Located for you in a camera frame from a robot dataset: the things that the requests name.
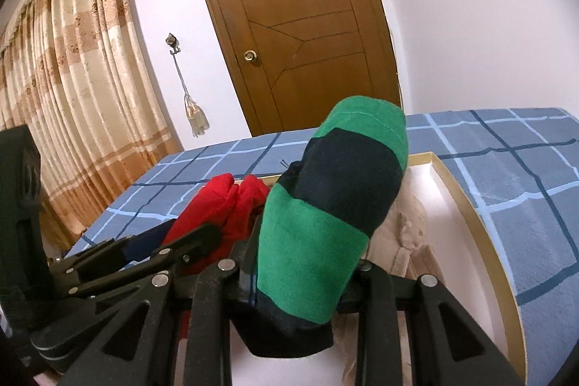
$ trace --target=beige cloth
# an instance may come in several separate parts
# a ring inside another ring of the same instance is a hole
[[[41,153],[43,206],[56,217],[42,230],[65,228],[47,235],[60,246],[179,150],[128,0],[21,0],[0,35],[0,130],[21,124]]]
[[[416,279],[420,275],[431,273],[444,283],[444,276],[426,238],[426,211],[422,203],[412,194],[411,184],[412,169],[409,167],[402,179],[400,192],[386,219],[370,240],[366,259],[392,275]],[[398,329],[401,339],[404,385],[411,386],[410,350],[403,313],[398,313]],[[335,316],[332,319],[332,330],[335,344],[342,350],[346,359],[342,384],[353,386],[356,375],[358,315]]]

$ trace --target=bed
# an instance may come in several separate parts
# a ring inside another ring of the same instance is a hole
[[[516,294],[529,386],[546,386],[579,339],[579,121],[562,109],[407,116],[410,153],[432,151],[477,209]],[[70,254],[177,217],[212,176],[284,172],[315,130],[167,156],[124,192]]]

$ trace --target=sock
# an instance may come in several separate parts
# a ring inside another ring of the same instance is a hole
[[[163,244],[196,229],[203,223],[221,226],[221,244],[210,255],[188,267],[186,273],[200,273],[213,262],[227,258],[236,241],[246,239],[253,229],[259,208],[269,189],[254,175],[240,185],[230,173],[213,177],[189,202],[165,236]]]
[[[306,356],[332,345],[329,321],[398,194],[407,156],[400,108],[366,97],[334,107],[267,198],[258,247],[262,333],[240,332],[254,355]]]

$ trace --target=door frame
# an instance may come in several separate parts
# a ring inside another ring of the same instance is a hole
[[[251,101],[250,93],[245,84],[245,79],[241,74],[241,68],[237,62],[237,56],[233,49],[233,43],[227,26],[225,24],[225,19],[221,7],[219,6],[218,0],[205,0],[207,7],[209,9],[209,14],[215,28],[217,39],[219,45],[221,46],[221,51],[225,58],[225,64],[231,76],[231,81],[233,82],[233,87],[239,99],[239,104],[245,119],[247,120],[247,126],[250,129],[252,136],[259,136],[263,134],[262,127],[259,123],[257,113]],[[374,15],[378,19],[383,19],[383,22],[378,21],[378,30],[380,34],[380,41],[385,49],[384,53],[388,56],[389,62],[396,68],[396,78],[398,84],[398,95],[400,97],[400,102],[402,103],[402,96],[400,94],[400,81],[398,79],[398,69],[396,67],[396,58],[394,55],[394,47],[392,45],[392,38],[390,37],[390,29],[386,20],[386,14],[384,13],[384,8],[381,0],[371,0],[372,10]]]

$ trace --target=door knob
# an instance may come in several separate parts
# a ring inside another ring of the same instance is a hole
[[[257,59],[257,53],[253,50],[247,50],[243,54],[243,59],[245,59],[248,63],[251,63]]]

